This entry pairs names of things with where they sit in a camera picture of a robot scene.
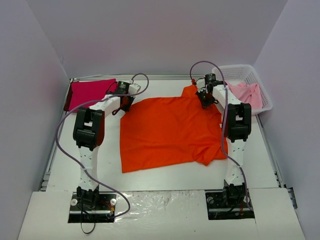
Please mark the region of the orange t-shirt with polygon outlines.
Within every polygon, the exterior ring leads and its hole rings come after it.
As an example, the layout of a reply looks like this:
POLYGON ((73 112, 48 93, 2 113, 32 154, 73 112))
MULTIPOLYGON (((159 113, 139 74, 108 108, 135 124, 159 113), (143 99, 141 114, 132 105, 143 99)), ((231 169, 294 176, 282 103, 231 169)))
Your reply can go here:
POLYGON ((181 96, 153 97, 135 103, 120 119, 121 170, 197 162, 208 166, 226 156, 221 145, 222 116, 215 105, 202 108, 194 86, 181 96))

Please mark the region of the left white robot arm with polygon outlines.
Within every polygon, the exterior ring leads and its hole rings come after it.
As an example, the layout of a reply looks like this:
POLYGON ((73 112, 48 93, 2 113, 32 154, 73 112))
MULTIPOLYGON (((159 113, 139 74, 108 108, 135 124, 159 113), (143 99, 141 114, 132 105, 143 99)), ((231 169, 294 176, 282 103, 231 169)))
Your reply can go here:
POLYGON ((106 92, 100 101, 77 110, 73 139, 79 150, 80 180, 76 195, 89 209, 101 203, 97 167, 99 147, 105 137, 105 118, 120 110, 129 111, 140 89, 133 80, 117 81, 115 91, 106 92))

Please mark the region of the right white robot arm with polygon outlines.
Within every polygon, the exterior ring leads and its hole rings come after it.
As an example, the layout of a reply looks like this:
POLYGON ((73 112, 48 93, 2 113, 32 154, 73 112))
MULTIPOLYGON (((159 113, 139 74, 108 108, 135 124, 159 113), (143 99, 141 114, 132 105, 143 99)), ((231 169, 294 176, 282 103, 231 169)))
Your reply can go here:
POLYGON ((222 149, 227 151, 227 172, 221 199, 226 206, 232 207, 246 196, 246 180, 242 166, 246 142, 252 130, 252 107, 235 97, 222 80, 217 80, 214 73, 191 81, 204 109, 220 104, 224 110, 221 128, 227 146, 222 149))

